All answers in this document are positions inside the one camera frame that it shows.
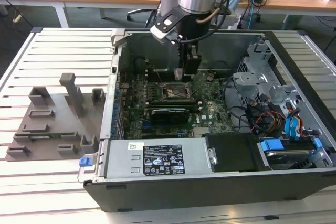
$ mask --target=regulatory label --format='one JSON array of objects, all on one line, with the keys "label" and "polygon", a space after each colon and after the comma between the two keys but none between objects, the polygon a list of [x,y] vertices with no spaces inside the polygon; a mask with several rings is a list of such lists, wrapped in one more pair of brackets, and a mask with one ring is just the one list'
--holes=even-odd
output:
[{"label": "regulatory label", "polygon": [[181,145],[144,146],[143,157],[146,176],[185,174]]}]

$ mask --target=gray floor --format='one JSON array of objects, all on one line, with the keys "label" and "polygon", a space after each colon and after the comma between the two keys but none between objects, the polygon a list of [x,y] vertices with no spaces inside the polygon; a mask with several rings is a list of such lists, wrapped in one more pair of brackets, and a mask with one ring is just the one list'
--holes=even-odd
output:
[{"label": "gray floor", "polygon": [[[60,27],[55,10],[52,7],[32,7],[22,6],[20,11],[36,27]],[[135,14],[134,21],[126,20],[126,9],[106,9],[106,19],[101,19],[99,10],[94,8],[68,8],[71,27],[90,28],[143,28],[149,13]],[[24,39],[19,37],[13,30],[12,20],[15,15],[11,8],[6,17],[0,17],[0,76],[7,69],[8,65],[19,51]],[[280,30],[284,15],[262,15],[259,23],[254,22],[252,29]],[[298,29],[304,30],[311,39],[324,49],[330,39],[336,35],[334,28],[336,20],[332,22],[323,21],[328,26],[322,24],[314,16],[303,17]],[[247,27],[247,22],[243,22],[243,28]],[[28,35],[30,27],[21,19],[15,24],[15,29],[24,35]],[[336,41],[327,51],[327,55],[332,61],[336,60]]]}]

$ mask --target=robotic arm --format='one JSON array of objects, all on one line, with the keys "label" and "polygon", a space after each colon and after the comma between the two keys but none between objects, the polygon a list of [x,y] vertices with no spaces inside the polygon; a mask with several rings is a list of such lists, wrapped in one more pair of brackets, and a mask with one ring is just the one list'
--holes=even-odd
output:
[{"label": "robotic arm", "polygon": [[[189,82],[198,71],[202,57],[198,55],[198,42],[218,30],[228,11],[230,0],[178,0],[162,18],[157,19],[151,33],[160,42],[169,40],[179,47],[179,66],[174,70],[175,79]],[[222,14],[222,20],[209,31],[212,19]]]}]

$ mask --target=desk leg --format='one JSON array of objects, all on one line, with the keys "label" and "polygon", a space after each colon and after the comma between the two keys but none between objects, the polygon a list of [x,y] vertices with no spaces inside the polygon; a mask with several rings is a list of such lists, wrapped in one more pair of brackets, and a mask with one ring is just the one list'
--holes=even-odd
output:
[{"label": "desk leg", "polygon": [[0,5],[0,15],[1,16],[7,16],[8,15],[8,11],[7,11],[7,9],[4,5]]},{"label": "desk leg", "polygon": [[295,30],[302,19],[301,15],[287,15],[281,30]]},{"label": "desk leg", "polygon": [[100,18],[105,19],[105,9],[104,8],[99,8],[99,12],[100,12]]},{"label": "desk leg", "polygon": [[58,16],[58,20],[61,24],[62,28],[69,28],[69,24],[68,24],[68,13],[67,13],[67,9],[64,6],[61,5],[56,5],[54,6],[57,16]]}]

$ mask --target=slotted metal platform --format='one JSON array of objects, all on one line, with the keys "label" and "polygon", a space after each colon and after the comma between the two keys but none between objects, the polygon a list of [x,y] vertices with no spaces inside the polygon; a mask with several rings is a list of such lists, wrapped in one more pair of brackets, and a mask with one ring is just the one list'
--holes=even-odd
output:
[{"label": "slotted metal platform", "polygon": [[[296,31],[275,31],[275,35],[321,100],[336,117],[335,65],[307,35],[300,35]],[[277,68],[283,79],[291,84],[280,64],[277,64]]]},{"label": "slotted metal platform", "polygon": [[[65,89],[58,82],[60,75],[74,72],[82,92],[91,92],[94,87],[106,90],[112,57],[111,32],[112,29],[45,28],[29,35],[0,81],[0,158],[5,157],[30,104],[27,96],[32,86],[47,86],[50,93],[62,93]],[[283,41],[295,36],[298,43],[290,43],[291,39],[288,42],[295,44],[289,46],[293,50],[299,50],[298,44],[307,45],[308,38],[295,33],[277,33],[277,36]],[[332,76],[329,72],[318,75],[328,68],[316,67],[304,58],[314,57],[314,51],[303,50],[306,51],[300,55],[304,60],[296,62],[309,66],[302,68],[304,73],[319,78]],[[323,83],[329,89],[320,90],[318,82],[317,91],[333,98],[332,84]],[[270,215],[280,218],[273,220],[274,224],[336,220],[336,186],[299,201],[107,214],[84,191],[82,183],[77,182],[78,169],[78,160],[0,161],[0,223],[269,223],[265,216]],[[92,177],[93,169],[86,170],[88,176]]]}]

